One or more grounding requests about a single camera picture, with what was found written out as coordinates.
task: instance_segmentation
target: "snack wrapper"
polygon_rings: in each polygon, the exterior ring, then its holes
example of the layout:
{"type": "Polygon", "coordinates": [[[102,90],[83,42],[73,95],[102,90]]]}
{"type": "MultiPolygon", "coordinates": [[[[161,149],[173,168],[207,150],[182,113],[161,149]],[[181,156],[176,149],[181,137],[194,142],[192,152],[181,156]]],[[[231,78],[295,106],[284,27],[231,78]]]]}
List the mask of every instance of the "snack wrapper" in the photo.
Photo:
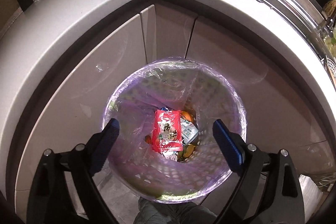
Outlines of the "snack wrapper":
{"type": "Polygon", "coordinates": [[[182,145],[191,143],[198,135],[197,127],[181,116],[182,145]]]}
{"type": "Polygon", "coordinates": [[[180,116],[180,110],[157,110],[155,112],[152,136],[153,150],[155,152],[183,150],[180,116]]]}

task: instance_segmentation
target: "red snack wrapper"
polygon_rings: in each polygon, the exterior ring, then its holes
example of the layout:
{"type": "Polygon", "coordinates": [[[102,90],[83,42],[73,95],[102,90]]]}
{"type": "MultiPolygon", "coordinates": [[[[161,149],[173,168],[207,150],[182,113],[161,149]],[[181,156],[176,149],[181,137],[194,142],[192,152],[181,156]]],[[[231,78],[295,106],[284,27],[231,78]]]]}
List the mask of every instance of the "red snack wrapper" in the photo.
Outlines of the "red snack wrapper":
{"type": "Polygon", "coordinates": [[[181,111],[157,110],[152,136],[155,152],[182,151],[181,111]]]}

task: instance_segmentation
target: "blue gripper pad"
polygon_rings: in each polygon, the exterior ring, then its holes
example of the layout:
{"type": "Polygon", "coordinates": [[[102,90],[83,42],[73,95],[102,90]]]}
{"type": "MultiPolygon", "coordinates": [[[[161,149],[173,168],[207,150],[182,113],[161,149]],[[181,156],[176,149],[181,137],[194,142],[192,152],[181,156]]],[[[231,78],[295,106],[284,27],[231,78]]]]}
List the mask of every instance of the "blue gripper pad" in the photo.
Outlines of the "blue gripper pad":
{"type": "Polygon", "coordinates": [[[245,143],[243,139],[238,134],[231,133],[221,119],[215,120],[213,123],[212,135],[232,172],[241,173],[245,153],[239,143],[245,143]]]}
{"type": "Polygon", "coordinates": [[[110,150],[119,136],[119,129],[118,120],[112,118],[103,131],[98,133],[100,134],[100,139],[91,155],[91,175],[94,175],[103,168],[110,150]]]}

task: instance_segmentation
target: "person's leg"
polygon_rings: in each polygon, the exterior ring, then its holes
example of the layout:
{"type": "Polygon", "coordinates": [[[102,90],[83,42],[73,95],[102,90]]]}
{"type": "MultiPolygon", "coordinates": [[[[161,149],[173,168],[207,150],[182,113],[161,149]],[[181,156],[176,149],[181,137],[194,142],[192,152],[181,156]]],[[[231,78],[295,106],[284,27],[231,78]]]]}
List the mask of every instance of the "person's leg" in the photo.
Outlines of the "person's leg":
{"type": "Polygon", "coordinates": [[[193,202],[179,203],[174,206],[180,224],[212,224],[217,218],[208,208],[193,202]]]}
{"type": "Polygon", "coordinates": [[[175,212],[169,204],[151,202],[144,198],[138,201],[139,213],[133,224],[177,224],[175,212]]]}

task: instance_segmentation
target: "trash can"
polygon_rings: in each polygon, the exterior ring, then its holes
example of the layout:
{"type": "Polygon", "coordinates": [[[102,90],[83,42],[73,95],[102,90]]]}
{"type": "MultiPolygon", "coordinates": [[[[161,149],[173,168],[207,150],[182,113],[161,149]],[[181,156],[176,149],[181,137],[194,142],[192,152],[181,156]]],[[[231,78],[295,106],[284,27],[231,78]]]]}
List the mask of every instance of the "trash can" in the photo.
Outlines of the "trash can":
{"type": "Polygon", "coordinates": [[[111,118],[120,123],[108,157],[112,172],[135,193],[161,203],[204,196],[231,174],[212,136],[216,119],[246,140],[246,112],[234,88],[212,68],[182,58],[151,63],[127,77],[110,97],[102,126],[111,118]],[[163,107],[196,117],[197,147],[184,162],[166,159],[144,140],[163,107]]]}

